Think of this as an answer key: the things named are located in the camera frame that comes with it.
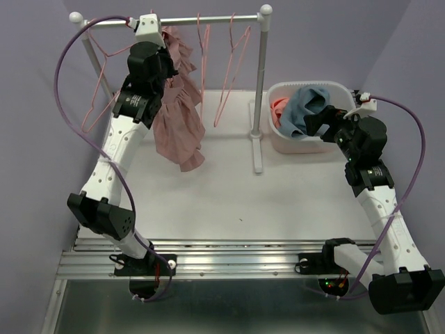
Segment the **blue denim skirt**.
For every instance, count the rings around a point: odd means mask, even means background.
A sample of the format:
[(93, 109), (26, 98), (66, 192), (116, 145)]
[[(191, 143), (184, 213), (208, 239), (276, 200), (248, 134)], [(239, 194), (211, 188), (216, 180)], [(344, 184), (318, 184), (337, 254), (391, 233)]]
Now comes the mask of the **blue denim skirt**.
[(284, 106), (278, 131), (290, 138), (306, 136), (304, 117), (319, 114), (327, 105), (330, 105), (330, 93), (324, 87), (304, 86), (298, 89)]

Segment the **coral pink skirt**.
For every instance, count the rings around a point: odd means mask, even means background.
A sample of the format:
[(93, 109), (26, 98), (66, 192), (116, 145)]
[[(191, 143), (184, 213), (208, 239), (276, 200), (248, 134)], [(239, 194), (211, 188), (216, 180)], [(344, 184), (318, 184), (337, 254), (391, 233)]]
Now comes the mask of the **coral pink skirt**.
[(276, 129), (279, 129), (281, 127), (280, 119), (288, 102), (289, 98), (280, 98), (270, 104), (272, 121)]

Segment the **pink denim skirt hanger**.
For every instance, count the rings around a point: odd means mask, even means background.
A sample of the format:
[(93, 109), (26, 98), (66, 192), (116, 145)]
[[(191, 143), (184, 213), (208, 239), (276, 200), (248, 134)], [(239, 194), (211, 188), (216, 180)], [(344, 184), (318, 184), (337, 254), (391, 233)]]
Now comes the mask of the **pink denim skirt hanger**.
[(207, 60), (209, 53), (209, 37), (211, 32), (211, 27), (209, 24), (206, 24), (204, 33), (201, 33), (200, 28), (201, 17), (200, 14), (197, 14), (197, 36), (198, 42), (201, 49), (201, 74), (200, 74), (200, 120), (203, 120), (204, 115), (204, 93), (205, 93), (205, 82), (207, 75)]

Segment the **dusty pink dress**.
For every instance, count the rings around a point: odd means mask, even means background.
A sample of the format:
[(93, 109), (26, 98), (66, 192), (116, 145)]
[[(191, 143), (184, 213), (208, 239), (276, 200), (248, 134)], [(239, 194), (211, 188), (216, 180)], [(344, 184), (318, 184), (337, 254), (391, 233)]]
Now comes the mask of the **dusty pink dress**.
[(197, 68), (190, 60), (193, 49), (181, 39), (178, 28), (166, 26), (162, 32), (178, 74), (165, 83), (162, 106), (152, 125), (154, 142), (161, 156), (189, 172), (205, 160), (200, 152), (205, 128), (196, 110), (202, 98), (190, 77)]

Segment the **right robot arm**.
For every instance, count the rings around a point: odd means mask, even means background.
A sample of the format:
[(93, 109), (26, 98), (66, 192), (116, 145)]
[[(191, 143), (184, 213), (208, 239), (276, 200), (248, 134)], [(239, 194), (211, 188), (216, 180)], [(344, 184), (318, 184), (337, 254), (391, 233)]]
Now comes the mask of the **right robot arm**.
[(320, 253), (300, 254), (300, 273), (355, 277), (381, 315), (429, 309), (444, 288), (444, 273), (432, 269), (415, 246), (397, 200), (394, 181), (381, 160), (387, 128), (377, 118), (328, 105), (304, 117), (310, 136), (327, 126), (321, 140), (338, 145), (345, 176), (377, 237), (369, 254), (347, 237), (325, 241)]

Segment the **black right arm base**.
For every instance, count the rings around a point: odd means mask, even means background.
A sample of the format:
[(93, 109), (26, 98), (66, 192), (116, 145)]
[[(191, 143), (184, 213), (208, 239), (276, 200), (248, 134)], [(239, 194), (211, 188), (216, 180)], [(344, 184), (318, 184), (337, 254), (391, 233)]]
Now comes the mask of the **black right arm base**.
[(317, 276), (321, 291), (328, 296), (345, 297), (349, 290), (349, 272), (325, 259), (322, 252), (298, 253), (295, 271), (301, 275)]

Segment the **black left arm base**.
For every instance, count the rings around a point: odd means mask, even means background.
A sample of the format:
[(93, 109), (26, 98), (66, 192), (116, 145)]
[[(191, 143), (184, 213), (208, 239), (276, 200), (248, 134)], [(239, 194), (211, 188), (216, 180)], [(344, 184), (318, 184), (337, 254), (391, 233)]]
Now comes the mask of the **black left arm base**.
[(166, 297), (176, 275), (176, 254), (151, 254), (133, 259), (125, 254), (109, 255), (114, 276), (129, 278), (129, 292), (135, 301), (149, 303)]

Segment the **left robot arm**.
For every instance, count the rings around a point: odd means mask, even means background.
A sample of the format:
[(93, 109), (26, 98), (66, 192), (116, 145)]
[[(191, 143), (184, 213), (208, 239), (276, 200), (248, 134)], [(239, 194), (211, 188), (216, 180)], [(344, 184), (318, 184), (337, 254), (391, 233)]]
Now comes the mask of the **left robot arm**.
[(133, 269), (146, 274), (155, 258), (136, 231), (135, 210), (121, 207), (121, 193), (136, 150), (161, 109), (165, 82), (177, 71), (168, 50), (151, 42), (134, 44), (127, 66), (100, 157), (80, 193), (70, 194), (67, 206), (83, 227), (112, 241), (131, 257)]

